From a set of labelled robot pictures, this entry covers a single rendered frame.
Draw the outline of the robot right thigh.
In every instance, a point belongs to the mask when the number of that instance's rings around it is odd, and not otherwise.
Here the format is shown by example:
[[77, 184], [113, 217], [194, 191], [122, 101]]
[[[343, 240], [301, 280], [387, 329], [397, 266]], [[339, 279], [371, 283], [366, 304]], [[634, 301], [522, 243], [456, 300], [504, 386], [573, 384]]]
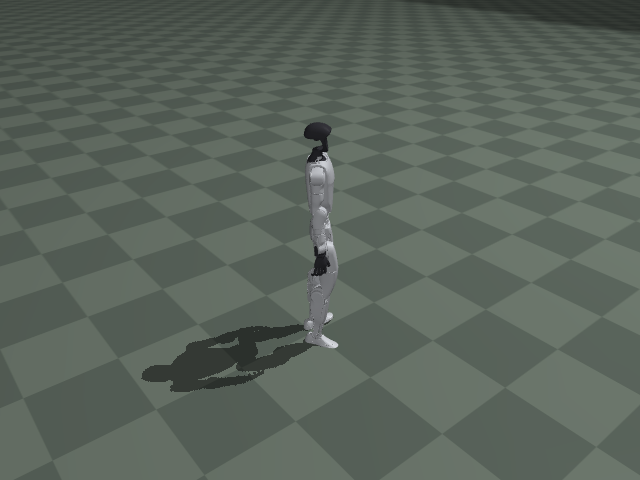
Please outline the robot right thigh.
[[[327, 242], [327, 244], [326, 244], [326, 242]], [[325, 301], [327, 300], [327, 298], [332, 293], [333, 288], [334, 288], [335, 283], [336, 283], [336, 280], [337, 280], [337, 275], [338, 275], [338, 261], [337, 261], [337, 255], [336, 255], [336, 250], [335, 250], [334, 244], [331, 241], [327, 241], [326, 240], [326, 242], [325, 242], [326, 257], [327, 257], [327, 260], [330, 263], [330, 266], [329, 267], [326, 266], [327, 267], [327, 272], [325, 274], [319, 276], [321, 285], [320, 284], [316, 285], [311, 290], [311, 293], [313, 291], [316, 291], [316, 290], [322, 292], [322, 295], [323, 295]], [[317, 257], [315, 256], [315, 258], [317, 258]], [[321, 269], [320, 269], [320, 272], [321, 272]]]

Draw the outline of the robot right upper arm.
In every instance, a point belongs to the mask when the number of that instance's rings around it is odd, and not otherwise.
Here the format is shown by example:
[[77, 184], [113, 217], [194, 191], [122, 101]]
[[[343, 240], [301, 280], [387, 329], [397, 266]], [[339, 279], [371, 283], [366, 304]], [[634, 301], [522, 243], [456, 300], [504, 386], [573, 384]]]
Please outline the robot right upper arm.
[[[324, 185], [326, 176], [324, 169], [320, 167], [312, 168], [309, 174], [309, 184], [311, 189], [311, 214], [312, 217], [317, 210], [322, 210], [327, 216], [327, 210], [321, 207], [321, 203], [324, 199]], [[325, 217], [326, 219], [326, 217]]]

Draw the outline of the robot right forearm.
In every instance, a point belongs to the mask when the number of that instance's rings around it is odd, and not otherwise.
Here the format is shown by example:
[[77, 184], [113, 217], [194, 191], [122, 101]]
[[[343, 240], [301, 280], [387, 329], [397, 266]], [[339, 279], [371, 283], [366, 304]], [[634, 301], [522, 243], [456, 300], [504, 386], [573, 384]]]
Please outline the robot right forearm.
[[316, 246], [318, 249], [318, 254], [325, 253], [326, 251], [326, 247], [325, 247], [326, 224], [324, 223], [325, 217], [326, 215], [322, 210], [317, 210], [314, 213], [313, 220], [312, 220], [312, 228], [313, 228], [313, 235], [314, 235], [313, 242], [314, 242], [314, 247]]

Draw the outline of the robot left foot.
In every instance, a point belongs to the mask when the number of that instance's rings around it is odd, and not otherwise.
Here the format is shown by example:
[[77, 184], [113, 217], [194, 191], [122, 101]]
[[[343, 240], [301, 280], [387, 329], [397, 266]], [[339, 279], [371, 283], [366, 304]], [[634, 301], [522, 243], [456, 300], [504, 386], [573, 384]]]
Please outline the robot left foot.
[[[327, 317], [326, 317], [326, 320], [325, 320], [325, 322], [324, 322], [324, 323], [326, 323], [326, 322], [330, 321], [332, 318], [333, 318], [333, 314], [332, 314], [331, 312], [327, 312]], [[305, 329], [305, 330], [311, 330], [311, 329], [313, 329], [313, 321], [311, 320], [311, 317], [310, 317], [310, 318], [307, 318], [307, 319], [304, 321], [304, 329]]]

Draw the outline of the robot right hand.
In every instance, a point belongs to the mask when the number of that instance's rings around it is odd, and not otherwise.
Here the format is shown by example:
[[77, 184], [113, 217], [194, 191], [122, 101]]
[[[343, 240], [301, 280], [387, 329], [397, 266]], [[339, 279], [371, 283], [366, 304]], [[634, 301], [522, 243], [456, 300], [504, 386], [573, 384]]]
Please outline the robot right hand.
[[[326, 247], [326, 246], [325, 246], [325, 247]], [[313, 273], [313, 274], [311, 274], [311, 275], [312, 275], [312, 276], [321, 276], [321, 275], [323, 275], [323, 274], [325, 274], [325, 273], [327, 272], [327, 267], [329, 267], [329, 266], [330, 266], [330, 263], [329, 263], [329, 261], [327, 260], [327, 257], [326, 257], [326, 251], [325, 251], [325, 253], [318, 254], [318, 249], [317, 249], [317, 247], [316, 247], [316, 246], [314, 247], [314, 255], [315, 255], [317, 258], [316, 258], [316, 260], [315, 260], [315, 264], [314, 264], [314, 267], [315, 267], [315, 269], [314, 269], [314, 273]], [[327, 267], [326, 267], [326, 266], [327, 266]], [[317, 268], [318, 268], [318, 270], [317, 270]], [[320, 272], [320, 269], [321, 269], [321, 272]], [[317, 273], [317, 274], [316, 274], [316, 273]]]

